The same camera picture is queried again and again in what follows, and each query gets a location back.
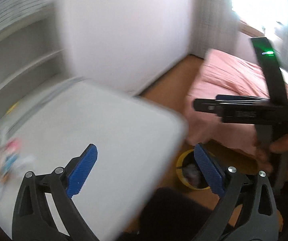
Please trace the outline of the black yellow trash bin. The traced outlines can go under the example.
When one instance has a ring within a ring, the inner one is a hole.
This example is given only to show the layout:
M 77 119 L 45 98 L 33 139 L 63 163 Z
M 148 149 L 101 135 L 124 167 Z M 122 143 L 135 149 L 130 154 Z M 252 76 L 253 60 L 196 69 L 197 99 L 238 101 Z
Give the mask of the black yellow trash bin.
M 187 150 L 179 156 L 175 171 L 179 181 L 188 189 L 206 190 L 210 188 L 194 158 L 194 149 Z

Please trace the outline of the pink bed blanket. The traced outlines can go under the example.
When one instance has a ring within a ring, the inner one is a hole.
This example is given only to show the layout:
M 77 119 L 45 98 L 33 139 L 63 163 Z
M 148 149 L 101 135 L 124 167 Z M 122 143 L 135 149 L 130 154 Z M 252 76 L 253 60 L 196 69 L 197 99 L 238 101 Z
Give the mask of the pink bed blanket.
M 191 145 L 214 140 L 246 156 L 255 154 L 253 125 L 225 124 L 216 114 L 195 111 L 196 98 L 211 100 L 254 100 L 269 94 L 261 68 L 231 54 L 208 50 L 200 73 L 186 97 L 184 115 L 188 121 L 187 142 Z

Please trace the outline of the white desk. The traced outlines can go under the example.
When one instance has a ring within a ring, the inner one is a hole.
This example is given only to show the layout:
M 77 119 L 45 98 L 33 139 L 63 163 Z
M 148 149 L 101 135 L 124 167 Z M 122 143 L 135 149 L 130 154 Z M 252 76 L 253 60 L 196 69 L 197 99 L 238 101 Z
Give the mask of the white desk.
M 186 131 L 175 111 L 80 78 L 26 96 L 0 119 L 0 240 L 115 240 Z M 69 198 L 65 167 L 90 144 L 97 161 Z

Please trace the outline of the red pink small box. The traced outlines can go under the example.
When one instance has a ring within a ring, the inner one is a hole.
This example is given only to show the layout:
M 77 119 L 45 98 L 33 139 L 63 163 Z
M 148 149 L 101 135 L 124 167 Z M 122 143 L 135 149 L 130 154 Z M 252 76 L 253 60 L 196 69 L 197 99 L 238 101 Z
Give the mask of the red pink small box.
M 21 141 L 18 138 L 9 140 L 5 145 L 5 153 L 7 155 L 18 154 L 21 148 Z

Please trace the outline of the grey curtain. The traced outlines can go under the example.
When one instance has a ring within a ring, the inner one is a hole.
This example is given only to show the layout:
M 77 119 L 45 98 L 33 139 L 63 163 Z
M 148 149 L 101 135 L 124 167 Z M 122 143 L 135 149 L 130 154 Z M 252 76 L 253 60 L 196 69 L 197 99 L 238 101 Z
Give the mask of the grey curtain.
M 209 49 L 232 54 L 239 32 L 239 17 L 232 0 L 197 0 L 191 38 L 191 53 L 204 58 Z

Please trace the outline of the grey desk hutch shelf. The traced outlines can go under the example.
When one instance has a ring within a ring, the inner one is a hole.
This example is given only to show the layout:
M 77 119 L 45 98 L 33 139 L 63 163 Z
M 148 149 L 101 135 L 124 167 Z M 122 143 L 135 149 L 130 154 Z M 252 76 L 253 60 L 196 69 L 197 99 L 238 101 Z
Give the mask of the grey desk hutch shelf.
M 42 84 L 66 80 L 58 0 L 0 0 L 0 119 Z

